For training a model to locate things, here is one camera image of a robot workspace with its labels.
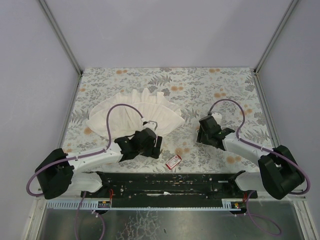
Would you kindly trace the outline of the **white folded cloth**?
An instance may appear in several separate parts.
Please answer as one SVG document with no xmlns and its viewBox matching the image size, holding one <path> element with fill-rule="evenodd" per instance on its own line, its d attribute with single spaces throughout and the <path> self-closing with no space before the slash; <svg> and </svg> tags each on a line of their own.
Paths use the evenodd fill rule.
<svg viewBox="0 0 320 240">
<path fill-rule="evenodd" d="M 96 105 L 89 113 L 86 125 L 97 135 L 112 139 L 143 129 L 143 122 L 157 122 L 155 133 L 166 136 L 185 123 L 178 104 L 168 101 L 163 92 L 150 93 L 136 89 L 117 93 Z"/>
</svg>

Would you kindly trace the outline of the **aluminium frame post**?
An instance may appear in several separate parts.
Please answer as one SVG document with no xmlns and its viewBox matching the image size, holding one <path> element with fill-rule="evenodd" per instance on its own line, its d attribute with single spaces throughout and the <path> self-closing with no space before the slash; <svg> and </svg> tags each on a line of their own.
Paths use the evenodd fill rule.
<svg viewBox="0 0 320 240">
<path fill-rule="evenodd" d="M 293 15 L 296 7 L 299 5 L 300 0 L 291 0 L 285 13 L 283 14 L 280 22 L 278 23 L 271 39 L 269 40 L 262 56 L 260 57 L 256 66 L 252 69 L 255 75 L 257 75 L 260 70 L 262 69 L 265 61 L 267 60 L 268 56 L 270 55 L 271 51 L 273 50 L 278 38 L 280 37 L 282 31 L 284 30 L 287 22 L 290 20 L 291 16 Z"/>
<path fill-rule="evenodd" d="M 81 76 L 83 73 L 83 69 L 81 68 L 79 62 L 77 61 L 68 41 L 66 40 L 52 10 L 50 9 L 50 6 L 48 5 L 46 0 L 37 0 L 36 1 L 42 10 L 45 18 L 47 19 L 50 27 L 52 28 L 52 31 L 54 32 L 54 35 L 56 39 L 58 40 L 60 46 L 62 47 L 67 59 L 69 60 L 71 66 L 75 70 L 75 72 Z"/>
</svg>

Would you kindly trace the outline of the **left aluminium frame post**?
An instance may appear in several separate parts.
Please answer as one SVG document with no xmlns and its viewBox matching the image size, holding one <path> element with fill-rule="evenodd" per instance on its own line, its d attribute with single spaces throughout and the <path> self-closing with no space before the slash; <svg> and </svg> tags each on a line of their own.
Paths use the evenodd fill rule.
<svg viewBox="0 0 320 240">
<path fill-rule="evenodd" d="M 75 70 L 75 72 L 81 76 L 83 73 L 83 69 L 81 68 L 79 62 L 77 61 L 68 41 L 66 40 L 52 10 L 50 9 L 50 6 L 48 5 L 46 0 L 37 0 L 36 1 L 42 10 L 45 18 L 47 19 L 50 27 L 52 28 L 52 31 L 54 32 L 54 35 L 56 39 L 58 40 L 60 46 L 62 47 L 67 59 L 69 60 L 71 66 Z"/>
</svg>

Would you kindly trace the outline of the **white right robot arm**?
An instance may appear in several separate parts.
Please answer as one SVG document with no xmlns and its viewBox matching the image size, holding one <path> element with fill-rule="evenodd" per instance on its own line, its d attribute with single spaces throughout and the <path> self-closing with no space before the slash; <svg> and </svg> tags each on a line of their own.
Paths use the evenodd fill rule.
<svg viewBox="0 0 320 240">
<path fill-rule="evenodd" d="M 222 129 L 212 115 L 199 120 L 198 143 L 236 154 L 256 164 L 259 172 L 242 172 L 235 177 L 235 184 L 242 191 L 266 191 L 281 200 L 305 182 L 306 177 L 289 149 L 283 145 L 269 149 L 240 137 L 230 128 Z"/>
</svg>

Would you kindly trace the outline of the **right aluminium frame post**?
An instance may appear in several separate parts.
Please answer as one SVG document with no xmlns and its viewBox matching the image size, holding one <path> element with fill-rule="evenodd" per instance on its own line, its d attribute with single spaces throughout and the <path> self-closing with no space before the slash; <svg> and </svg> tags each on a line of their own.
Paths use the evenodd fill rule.
<svg viewBox="0 0 320 240">
<path fill-rule="evenodd" d="M 283 14 L 280 22 L 278 23 L 271 39 L 269 40 L 262 56 L 260 57 L 256 66 L 252 69 L 255 75 L 257 75 L 260 70 L 262 69 L 265 61 L 267 60 L 268 56 L 270 55 L 271 51 L 273 50 L 278 38 L 280 37 L 282 31 L 284 30 L 287 22 L 290 20 L 291 16 L 293 15 L 296 7 L 299 5 L 300 0 L 291 0 L 285 13 Z"/>
</svg>

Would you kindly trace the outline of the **floral table mat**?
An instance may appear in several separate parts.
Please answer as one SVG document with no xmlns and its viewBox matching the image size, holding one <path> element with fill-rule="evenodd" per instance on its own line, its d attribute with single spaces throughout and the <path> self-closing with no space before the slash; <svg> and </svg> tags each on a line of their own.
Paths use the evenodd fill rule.
<svg viewBox="0 0 320 240">
<path fill-rule="evenodd" d="M 179 155 L 175 173 L 257 172 L 258 166 L 236 154 L 196 142 L 199 120 L 210 108 L 222 114 L 223 128 L 241 129 L 240 135 L 271 148 L 265 114 L 252 71 L 248 67 L 223 68 L 87 68 L 83 72 L 62 149 L 66 153 L 104 147 L 108 141 L 86 124 L 90 111 L 118 93 L 145 88 L 180 107 L 184 125 L 165 136 L 158 159 L 138 156 L 133 160 L 105 164 L 101 171 L 120 173 L 164 173 L 166 162 Z"/>
</svg>

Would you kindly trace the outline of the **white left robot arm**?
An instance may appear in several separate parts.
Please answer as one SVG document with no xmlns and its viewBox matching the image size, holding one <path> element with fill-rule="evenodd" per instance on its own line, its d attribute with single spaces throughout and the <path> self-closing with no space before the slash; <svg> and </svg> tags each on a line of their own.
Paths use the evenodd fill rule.
<svg viewBox="0 0 320 240">
<path fill-rule="evenodd" d="M 142 155 L 158 159 L 162 136 L 151 128 L 116 138 L 109 146 L 68 155 L 61 148 L 53 150 L 35 169 L 41 195 L 51 200 L 71 192 L 97 192 L 103 181 L 93 169 L 103 164 L 133 160 Z"/>
</svg>

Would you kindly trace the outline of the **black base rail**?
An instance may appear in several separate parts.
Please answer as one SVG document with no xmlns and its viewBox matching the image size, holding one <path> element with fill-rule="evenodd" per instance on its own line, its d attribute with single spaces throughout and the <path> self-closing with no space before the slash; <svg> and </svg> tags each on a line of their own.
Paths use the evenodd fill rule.
<svg viewBox="0 0 320 240">
<path fill-rule="evenodd" d="M 99 172 L 102 187 L 81 192 L 86 198 L 128 198 L 138 195 L 203 195 L 214 199 L 244 199 L 252 190 L 236 185 L 238 173 L 107 173 Z"/>
</svg>

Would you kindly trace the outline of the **red white staples box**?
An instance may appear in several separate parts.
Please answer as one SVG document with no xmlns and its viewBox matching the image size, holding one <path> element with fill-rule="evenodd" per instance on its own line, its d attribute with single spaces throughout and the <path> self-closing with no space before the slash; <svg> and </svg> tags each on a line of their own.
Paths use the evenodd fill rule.
<svg viewBox="0 0 320 240">
<path fill-rule="evenodd" d="M 179 155 L 175 155 L 174 157 L 172 157 L 169 161 L 166 162 L 166 166 L 168 167 L 168 169 L 172 170 L 173 168 L 175 168 L 180 162 L 182 161 L 182 158 Z"/>
</svg>

